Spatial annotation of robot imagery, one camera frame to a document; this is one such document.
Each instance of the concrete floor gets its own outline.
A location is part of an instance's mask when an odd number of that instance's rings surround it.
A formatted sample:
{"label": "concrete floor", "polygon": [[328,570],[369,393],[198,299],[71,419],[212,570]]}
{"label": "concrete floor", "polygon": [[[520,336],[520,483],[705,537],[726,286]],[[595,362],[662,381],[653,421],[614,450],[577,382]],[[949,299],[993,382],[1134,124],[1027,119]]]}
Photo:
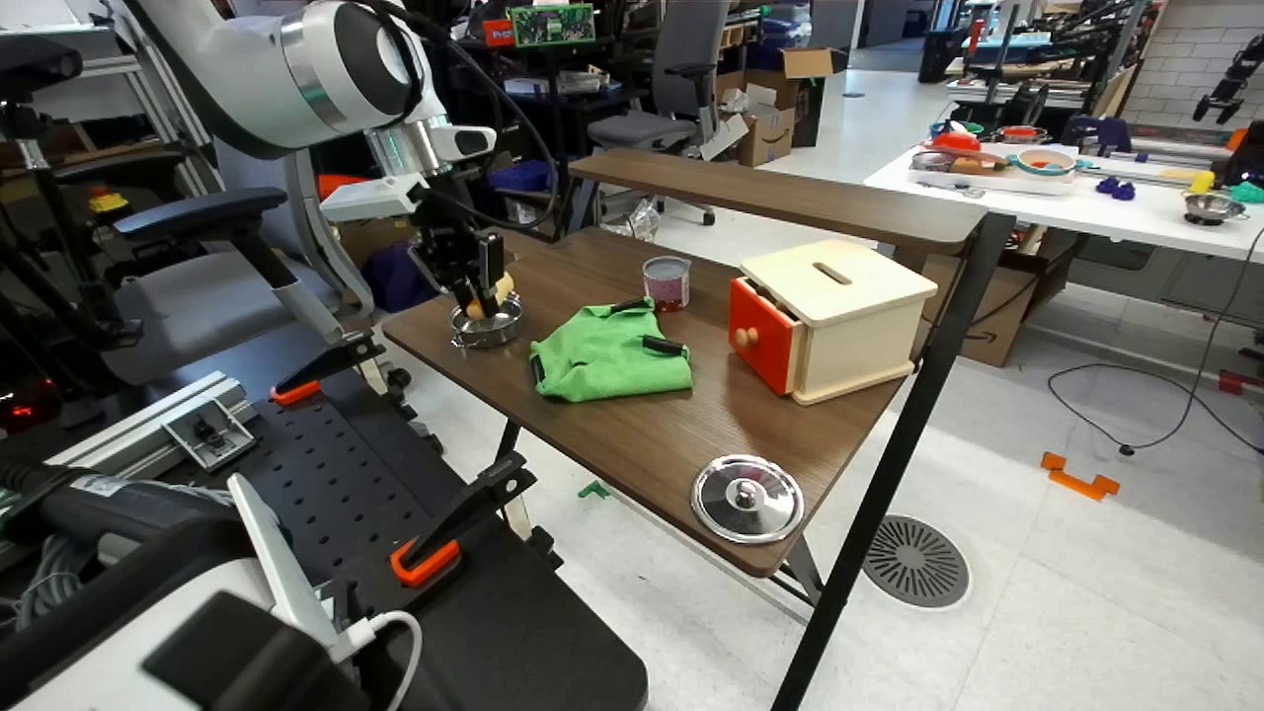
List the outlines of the concrete floor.
{"label": "concrete floor", "polygon": [[[847,88],[865,100],[828,88],[822,145],[772,171],[857,182],[943,112],[943,91],[911,77],[853,71]],[[814,237],[726,209],[710,231],[673,209],[654,233],[710,262]],[[1075,288],[1060,299],[1077,306],[1063,319],[1115,319],[1115,332],[1139,312],[1110,298],[1115,308],[1081,308],[1098,298]],[[1168,308],[1163,319],[1205,336],[1201,319]],[[1089,358],[1101,354],[1022,336],[1010,366],[956,362],[891,514],[943,529],[968,557],[972,587],[956,607],[922,614],[861,581],[807,709],[1264,709],[1259,454],[1193,411],[1164,448],[1122,460],[1048,393],[1048,374]],[[502,419],[423,362],[411,373],[420,419],[444,436],[456,469],[478,474]],[[1186,408],[1180,393],[1131,373],[1067,374],[1063,394],[1134,444],[1163,436]],[[1205,403],[1264,439],[1259,398],[1205,393]],[[822,566],[853,522],[890,427],[891,416],[807,529]],[[1119,477],[1122,493],[1089,503],[1052,485],[1044,450],[1067,454],[1081,477]],[[710,562],[622,493],[577,497],[591,474],[554,448],[524,436],[520,454],[540,474],[524,493],[531,514],[558,537],[562,577],[645,656],[648,709],[772,709],[807,607]]]}

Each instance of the metal pole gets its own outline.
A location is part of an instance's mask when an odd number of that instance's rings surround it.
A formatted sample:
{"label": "metal pole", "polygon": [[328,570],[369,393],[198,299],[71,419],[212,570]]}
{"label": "metal pole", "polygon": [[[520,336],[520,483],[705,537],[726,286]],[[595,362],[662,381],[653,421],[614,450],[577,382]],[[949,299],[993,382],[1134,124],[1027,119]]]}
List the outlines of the metal pole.
{"label": "metal pole", "polygon": [[865,553],[868,553],[868,545],[876,537],[876,525],[881,525],[885,510],[891,507],[895,491],[901,491],[909,460],[911,460],[911,450],[917,450],[917,444],[923,436],[923,421],[932,419],[932,408],[938,408],[938,398],[939,398],[939,393],[949,382],[956,353],[961,353],[961,345],[963,345],[963,336],[968,336],[968,327],[972,327],[972,319],[978,312],[978,299],[984,299],[984,294],[993,286],[993,273],[994,273],[998,252],[1009,248],[1010,233],[1014,233],[1014,216],[998,216],[998,215],[989,215],[974,225],[974,248],[968,258],[968,265],[963,265],[961,288],[956,288],[943,319],[927,336],[923,366],[922,366],[922,374],[917,374],[917,382],[909,393],[909,403],[901,411],[901,421],[895,421],[895,432],[891,432],[891,439],[890,439],[890,448],[885,448],[885,454],[876,461],[876,474],[873,474],[873,483],[865,491],[865,503],[857,510],[857,522],[841,541],[841,553],[838,553],[838,562],[828,570],[826,594],[822,594],[822,601],[816,601],[816,607],[814,607],[814,616],[810,616],[810,624],[807,624],[807,632],[798,641],[798,652],[795,652],[791,673],[787,673],[787,680],[780,689],[776,711],[795,711],[802,703],[816,662],[822,662],[822,652],[826,652],[826,644],[832,636],[832,624],[838,624],[838,616],[841,616],[841,607],[847,607],[847,601],[848,601],[848,594],[853,594],[853,583],[857,583],[857,577],[865,570]]}

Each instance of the wooden box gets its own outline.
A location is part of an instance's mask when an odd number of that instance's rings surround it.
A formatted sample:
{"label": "wooden box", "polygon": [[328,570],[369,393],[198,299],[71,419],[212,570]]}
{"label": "wooden box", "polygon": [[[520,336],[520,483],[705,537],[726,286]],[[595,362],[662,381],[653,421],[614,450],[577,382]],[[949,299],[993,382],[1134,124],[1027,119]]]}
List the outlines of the wooden box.
{"label": "wooden box", "polygon": [[772,393],[822,403],[911,373],[922,273],[857,242],[816,242],[744,265],[726,336]]}

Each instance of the white table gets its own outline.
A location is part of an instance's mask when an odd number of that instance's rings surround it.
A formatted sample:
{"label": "white table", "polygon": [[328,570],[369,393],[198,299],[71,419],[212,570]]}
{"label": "white table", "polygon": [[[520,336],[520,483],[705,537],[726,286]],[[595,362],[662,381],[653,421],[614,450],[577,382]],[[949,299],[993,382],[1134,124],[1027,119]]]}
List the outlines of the white table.
{"label": "white table", "polygon": [[1021,223],[1052,225],[1052,231],[1075,231],[1094,233],[1110,242],[1139,242],[1177,252],[1201,252],[1201,258],[1226,258],[1244,262],[1255,233],[1264,231],[1264,207],[1248,207],[1248,215],[1227,216],[1226,225],[1193,225],[1186,223],[1186,192],[1177,184],[1150,184],[1139,182],[1139,203],[1115,203],[1098,192],[1098,178],[1075,178],[1075,188],[1067,198],[1039,198],[1039,192],[961,192],[961,188],[927,188],[917,184],[909,174],[917,150],[903,150],[890,165],[865,178],[865,184],[895,188],[895,192],[923,192],[939,203],[974,203],[993,215],[1010,215]]}

